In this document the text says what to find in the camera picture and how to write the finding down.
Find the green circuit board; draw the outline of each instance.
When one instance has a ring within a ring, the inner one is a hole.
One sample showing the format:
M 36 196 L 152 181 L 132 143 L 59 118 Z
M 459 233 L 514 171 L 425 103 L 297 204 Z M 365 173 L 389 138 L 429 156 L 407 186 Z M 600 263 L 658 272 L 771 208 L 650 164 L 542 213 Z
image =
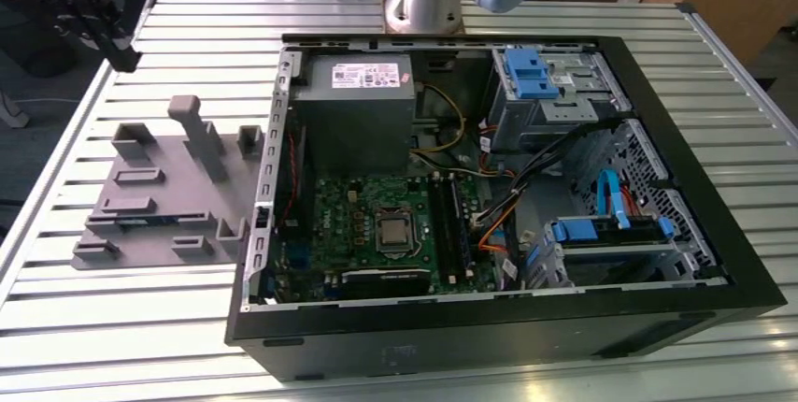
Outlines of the green circuit board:
M 474 178 L 459 179 L 463 210 L 480 209 Z M 411 250 L 379 250 L 377 223 L 385 218 L 409 219 Z M 494 266 L 475 264 L 474 277 L 456 283 L 437 273 L 435 235 L 427 198 L 427 178 L 319 179 L 315 185 L 313 240 L 307 269 L 295 275 L 295 292 L 307 301 L 324 300 L 319 280 L 331 271 L 379 267 L 417 267 L 429 271 L 429 294 L 490 292 L 495 289 Z

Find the floor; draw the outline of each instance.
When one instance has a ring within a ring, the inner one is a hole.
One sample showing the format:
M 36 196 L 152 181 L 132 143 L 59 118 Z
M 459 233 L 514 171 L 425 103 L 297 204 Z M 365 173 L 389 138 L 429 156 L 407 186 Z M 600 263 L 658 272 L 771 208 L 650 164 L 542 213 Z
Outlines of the floor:
M 51 79 L 30 77 L 0 52 L 0 91 L 21 102 L 20 107 L 30 117 L 25 129 L 0 126 L 0 236 L 4 228 L 10 227 L 17 211 L 13 204 L 4 204 L 2 200 L 21 201 L 28 197 L 100 65 L 101 57 L 96 51 L 80 43 L 73 43 L 72 47 L 79 63 L 69 72 Z M 750 65 L 750 72 L 755 78 L 775 78 L 770 97 L 790 119 L 798 122 L 798 41 L 788 33 L 780 33 L 772 39 Z

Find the blue plastic clip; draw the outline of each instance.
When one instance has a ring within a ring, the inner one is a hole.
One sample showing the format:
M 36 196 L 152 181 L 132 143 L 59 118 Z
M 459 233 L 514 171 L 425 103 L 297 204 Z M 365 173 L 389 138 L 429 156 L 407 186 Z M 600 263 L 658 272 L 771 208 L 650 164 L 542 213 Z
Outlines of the blue plastic clip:
M 631 227 L 628 218 L 626 218 L 626 209 L 623 208 L 623 196 L 620 195 L 620 183 L 618 179 L 618 173 L 615 170 L 603 169 L 598 174 L 596 181 L 596 213 L 598 215 L 606 215 L 610 213 L 607 208 L 607 201 L 604 196 L 604 187 L 610 187 L 610 203 L 612 208 L 612 214 L 618 218 L 618 226 L 620 229 L 628 229 Z
M 560 225 L 564 227 L 568 240 L 580 241 L 599 239 L 592 220 L 560 220 Z
M 532 262 L 535 262 L 535 259 L 538 258 L 539 254 L 540 254 L 540 245 L 536 245 L 535 249 L 526 256 L 526 263 L 523 265 L 526 268 L 532 266 Z
M 515 82 L 515 96 L 522 99 L 560 96 L 560 89 L 548 80 L 548 65 L 534 49 L 510 49 L 503 53 L 507 72 Z
M 668 217 L 659 217 L 659 228 L 662 229 L 662 234 L 664 234 L 666 238 L 674 238 L 675 236 L 675 229 L 674 224 L 671 223 L 671 219 Z
M 568 238 L 562 223 L 551 223 L 551 233 L 554 234 L 555 241 L 563 241 Z

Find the white label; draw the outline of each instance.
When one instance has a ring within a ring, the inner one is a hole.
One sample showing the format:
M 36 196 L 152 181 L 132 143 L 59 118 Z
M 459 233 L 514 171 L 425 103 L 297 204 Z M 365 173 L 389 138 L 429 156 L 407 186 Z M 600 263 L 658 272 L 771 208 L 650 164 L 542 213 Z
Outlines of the white label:
M 332 68 L 333 89 L 400 87 L 399 64 L 336 64 Z
M 507 273 L 507 276 L 510 276 L 512 278 L 512 280 L 515 280 L 515 277 L 519 274 L 519 269 L 515 265 L 512 265 L 512 262 L 510 262 L 510 259 L 503 259 L 502 269 L 503 269 L 503 272 Z
M 490 138 L 479 137 L 479 149 L 484 152 L 490 152 Z
M 570 75 L 554 75 L 551 77 L 551 82 L 554 82 L 555 84 L 570 84 L 571 86 L 574 85 L 574 79 L 571 78 Z

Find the power supply label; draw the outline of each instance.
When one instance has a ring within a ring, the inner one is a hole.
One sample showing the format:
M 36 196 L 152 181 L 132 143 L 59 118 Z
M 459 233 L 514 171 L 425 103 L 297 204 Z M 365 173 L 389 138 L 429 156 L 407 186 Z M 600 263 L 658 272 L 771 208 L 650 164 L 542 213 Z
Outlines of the power supply label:
M 336 64 L 332 68 L 333 89 L 400 87 L 399 64 Z

